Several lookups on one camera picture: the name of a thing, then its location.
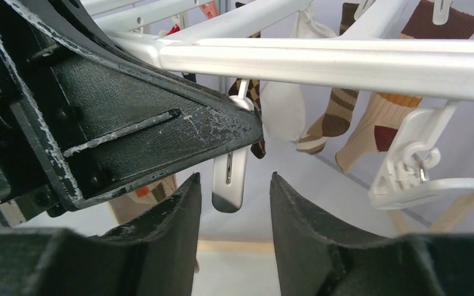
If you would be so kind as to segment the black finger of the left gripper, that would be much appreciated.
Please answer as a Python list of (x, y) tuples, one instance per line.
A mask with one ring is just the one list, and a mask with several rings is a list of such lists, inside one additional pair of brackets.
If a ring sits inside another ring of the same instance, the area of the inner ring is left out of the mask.
[(1, 1), (11, 111), (69, 210), (130, 192), (262, 137), (231, 99), (146, 65), (79, 1)]

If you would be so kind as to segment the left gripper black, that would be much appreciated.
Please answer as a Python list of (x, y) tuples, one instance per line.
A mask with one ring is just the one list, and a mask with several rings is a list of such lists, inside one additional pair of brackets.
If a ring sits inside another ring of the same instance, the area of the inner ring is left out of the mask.
[(11, 112), (20, 94), (0, 58), (0, 226), (14, 227), (46, 212), (55, 218), (65, 213), (51, 195), (40, 165)]

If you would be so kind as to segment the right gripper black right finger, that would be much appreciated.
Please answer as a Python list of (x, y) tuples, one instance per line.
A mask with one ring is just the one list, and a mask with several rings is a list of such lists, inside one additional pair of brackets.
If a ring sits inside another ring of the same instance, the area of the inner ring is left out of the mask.
[(474, 234), (379, 236), (326, 212), (277, 173), (270, 208), (282, 295), (474, 295)]

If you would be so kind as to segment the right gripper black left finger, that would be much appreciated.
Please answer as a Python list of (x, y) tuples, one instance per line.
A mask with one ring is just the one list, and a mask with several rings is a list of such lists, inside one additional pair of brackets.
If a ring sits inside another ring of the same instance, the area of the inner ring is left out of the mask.
[(0, 228), (0, 295), (190, 295), (201, 176), (102, 236)]

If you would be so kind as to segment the beige orange argyle sock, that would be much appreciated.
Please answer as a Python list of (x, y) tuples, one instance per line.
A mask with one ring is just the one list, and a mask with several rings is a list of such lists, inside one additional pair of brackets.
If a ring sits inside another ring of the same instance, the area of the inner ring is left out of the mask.
[(173, 174), (110, 200), (109, 206), (118, 224), (124, 224), (172, 196), (177, 188), (176, 176)]

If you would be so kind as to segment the white plastic clip hanger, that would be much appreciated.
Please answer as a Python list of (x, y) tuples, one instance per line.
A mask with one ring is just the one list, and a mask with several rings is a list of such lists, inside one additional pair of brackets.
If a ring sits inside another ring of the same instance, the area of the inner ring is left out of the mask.
[(252, 38), (308, 1), (254, 1), (161, 39), (133, 30), (201, 2), (83, 5), (121, 47), (168, 71), (474, 101), (474, 40), (387, 38), (406, 1), (376, 1), (345, 34), (324, 39)]

